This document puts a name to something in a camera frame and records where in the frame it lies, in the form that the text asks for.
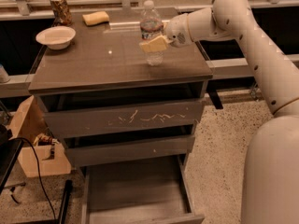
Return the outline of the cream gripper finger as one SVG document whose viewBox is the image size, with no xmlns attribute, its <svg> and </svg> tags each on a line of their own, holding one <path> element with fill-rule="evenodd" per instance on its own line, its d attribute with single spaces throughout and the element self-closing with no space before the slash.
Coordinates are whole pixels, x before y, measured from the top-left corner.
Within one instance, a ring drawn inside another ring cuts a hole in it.
<svg viewBox="0 0 299 224">
<path fill-rule="evenodd" d="M 158 35 L 151 40 L 140 42 L 139 47 L 145 53 L 152 53 L 166 50 L 171 42 L 166 35 Z"/>
</svg>

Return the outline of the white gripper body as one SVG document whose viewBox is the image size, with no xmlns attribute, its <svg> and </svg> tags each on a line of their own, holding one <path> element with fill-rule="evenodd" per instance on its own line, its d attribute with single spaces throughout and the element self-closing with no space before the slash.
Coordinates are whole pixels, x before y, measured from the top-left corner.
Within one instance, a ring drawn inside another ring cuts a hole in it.
<svg viewBox="0 0 299 224">
<path fill-rule="evenodd" d="M 171 19 L 166 25 L 164 32 L 173 47 L 181 48 L 193 43 L 189 32 L 187 13 Z"/>
</svg>

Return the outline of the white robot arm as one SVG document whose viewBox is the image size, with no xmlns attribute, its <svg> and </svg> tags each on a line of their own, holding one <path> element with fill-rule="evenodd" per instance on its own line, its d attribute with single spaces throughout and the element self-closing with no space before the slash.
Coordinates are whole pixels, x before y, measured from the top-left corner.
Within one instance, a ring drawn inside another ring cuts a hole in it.
<svg viewBox="0 0 299 224">
<path fill-rule="evenodd" d="M 241 224 L 299 224 L 299 69 L 256 22 L 248 0 L 215 0 L 178 15 L 139 44 L 146 53 L 199 40 L 233 39 L 273 118 L 252 136 L 244 167 Z"/>
</svg>

